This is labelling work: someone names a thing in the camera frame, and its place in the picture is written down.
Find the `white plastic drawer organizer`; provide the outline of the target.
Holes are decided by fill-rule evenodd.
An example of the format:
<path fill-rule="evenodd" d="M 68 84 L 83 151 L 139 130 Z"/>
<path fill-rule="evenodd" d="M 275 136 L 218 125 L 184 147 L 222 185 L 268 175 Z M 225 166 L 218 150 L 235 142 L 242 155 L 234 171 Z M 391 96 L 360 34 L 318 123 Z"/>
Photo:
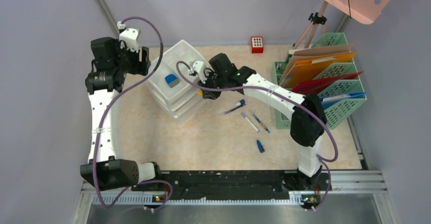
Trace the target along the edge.
<path fill-rule="evenodd" d="M 182 124 L 196 114 L 206 100 L 198 94 L 198 88 L 181 78 L 176 69 L 178 61 L 184 61 L 191 67 L 195 61 L 202 61 L 209 66 L 201 53 L 187 41 L 181 40 L 163 53 L 161 64 L 147 83 L 160 107 L 177 123 Z"/>

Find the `orange folder binder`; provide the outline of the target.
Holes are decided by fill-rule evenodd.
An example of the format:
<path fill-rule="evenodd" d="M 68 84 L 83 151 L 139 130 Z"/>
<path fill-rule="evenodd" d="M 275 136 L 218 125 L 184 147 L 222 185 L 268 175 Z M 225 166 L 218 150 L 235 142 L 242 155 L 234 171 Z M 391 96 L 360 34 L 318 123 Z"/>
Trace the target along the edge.
<path fill-rule="evenodd" d="M 308 81 L 315 78 L 329 65 L 333 63 L 346 63 L 350 62 L 355 56 L 356 52 L 347 52 L 342 54 L 333 54 L 327 56 L 313 57 L 307 59 L 300 59 L 295 62 L 291 59 L 289 69 L 283 73 L 279 85 L 284 88 L 293 88 L 299 82 Z"/>

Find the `red plastic folder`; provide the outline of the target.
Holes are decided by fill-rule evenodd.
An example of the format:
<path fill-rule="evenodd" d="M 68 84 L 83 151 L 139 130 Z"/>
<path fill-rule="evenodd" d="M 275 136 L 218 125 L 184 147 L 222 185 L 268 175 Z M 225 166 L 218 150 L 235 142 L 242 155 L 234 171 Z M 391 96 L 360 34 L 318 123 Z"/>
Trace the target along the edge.
<path fill-rule="evenodd" d="M 346 75 L 340 75 L 335 77 L 326 77 L 326 78 L 320 78 L 320 79 L 314 79 L 314 80 L 308 80 L 299 82 L 295 87 L 291 89 L 294 93 L 299 93 L 303 95 L 309 95 L 309 94 L 318 94 L 334 82 L 337 82 L 339 80 L 347 79 L 355 79 L 359 75 L 361 75 L 363 72 L 357 72 L 357 73 L 350 73 Z"/>

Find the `green plastic file rack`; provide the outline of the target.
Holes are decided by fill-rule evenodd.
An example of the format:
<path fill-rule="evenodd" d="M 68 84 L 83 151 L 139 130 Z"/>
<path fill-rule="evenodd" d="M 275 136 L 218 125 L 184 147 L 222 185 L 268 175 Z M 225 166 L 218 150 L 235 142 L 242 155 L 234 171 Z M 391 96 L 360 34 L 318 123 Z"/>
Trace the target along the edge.
<path fill-rule="evenodd" d="M 312 48 L 332 45 L 348 44 L 344 33 L 326 33 L 323 34 L 313 45 Z M 335 77 L 346 75 L 350 73 L 357 73 L 358 70 L 353 60 L 346 63 L 333 63 L 328 68 L 318 74 L 315 79 Z M 281 75 L 276 75 L 272 66 L 271 79 L 277 83 L 281 79 Z M 352 93 L 352 92 L 365 92 L 360 81 L 359 76 L 355 79 L 339 80 L 334 82 L 317 95 L 320 98 L 329 97 L 333 95 Z M 345 99 L 337 102 L 333 106 L 324 110 L 327 118 L 327 126 L 330 130 L 335 129 L 342 121 L 347 119 L 356 109 L 358 109 L 367 100 L 366 95 L 360 99 Z M 275 111 L 276 128 L 279 130 L 290 129 L 291 122 L 278 110 Z"/>

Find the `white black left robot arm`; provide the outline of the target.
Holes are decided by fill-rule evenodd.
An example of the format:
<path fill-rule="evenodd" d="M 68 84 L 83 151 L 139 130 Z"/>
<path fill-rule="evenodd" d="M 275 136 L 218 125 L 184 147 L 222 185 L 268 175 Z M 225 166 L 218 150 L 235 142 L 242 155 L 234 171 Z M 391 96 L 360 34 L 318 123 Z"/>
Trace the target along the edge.
<path fill-rule="evenodd" d="M 155 162 L 139 164 L 124 159 L 119 139 L 119 102 L 127 74 L 148 74 L 148 48 L 137 38 L 98 38 L 90 43 L 94 59 L 85 86 L 91 105 L 91 146 L 80 175 L 100 191 L 130 187 L 141 182 L 159 189 L 163 176 Z"/>

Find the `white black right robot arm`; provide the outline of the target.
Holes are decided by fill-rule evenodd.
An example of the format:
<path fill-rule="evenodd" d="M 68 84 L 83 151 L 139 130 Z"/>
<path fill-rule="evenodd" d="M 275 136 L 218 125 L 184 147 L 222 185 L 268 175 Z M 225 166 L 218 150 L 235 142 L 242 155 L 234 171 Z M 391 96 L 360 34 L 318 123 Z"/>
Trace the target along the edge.
<path fill-rule="evenodd" d="M 294 93 L 247 66 L 237 68 L 224 53 L 217 54 L 209 63 L 192 62 L 190 73 L 198 75 L 205 99 L 215 100 L 227 88 L 236 88 L 239 93 L 265 102 L 285 115 L 290 120 L 290 135 L 299 144 L 298 183 L 304 189 L 318 184 L 322 165 L 317 154 L 327 120 L 315 94 Z"/>

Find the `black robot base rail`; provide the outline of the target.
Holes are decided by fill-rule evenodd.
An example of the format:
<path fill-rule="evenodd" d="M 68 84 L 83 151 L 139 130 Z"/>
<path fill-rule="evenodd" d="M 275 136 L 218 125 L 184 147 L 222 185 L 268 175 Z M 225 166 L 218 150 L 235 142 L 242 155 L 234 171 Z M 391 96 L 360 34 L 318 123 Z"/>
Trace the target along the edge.
<path fill-rule="evenodd" d="M 233 170 L 233 171 L 165 171 L 156 177 L 172 184 L 175 192 L 210 190 L 265 189 L 271 191 L 324 190 L 329 185 L 329 174 L 320 171 L 308 178 L 298 170 Z"/>

